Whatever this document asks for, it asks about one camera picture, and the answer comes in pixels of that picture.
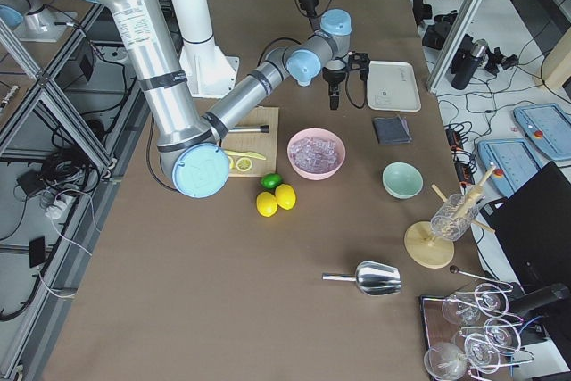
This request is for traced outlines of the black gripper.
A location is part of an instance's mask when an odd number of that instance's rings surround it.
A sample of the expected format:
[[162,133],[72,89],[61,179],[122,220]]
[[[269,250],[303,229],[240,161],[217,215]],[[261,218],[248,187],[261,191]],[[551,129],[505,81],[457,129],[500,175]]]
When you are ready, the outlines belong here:
[[329,88],[329,108],[330,110],[339,107],[339,86],[347,77],[347,67],[342,65],[340,68],[331,69],[324,67],[322,69],[322,77],[327,82]]
[[309,15],[308,20],[310,22],[313,31],[319,29],[319,18],[311,15],[317,15],[317,7],[319,5],[319,0],[297,0],[299,10],[302,15]]

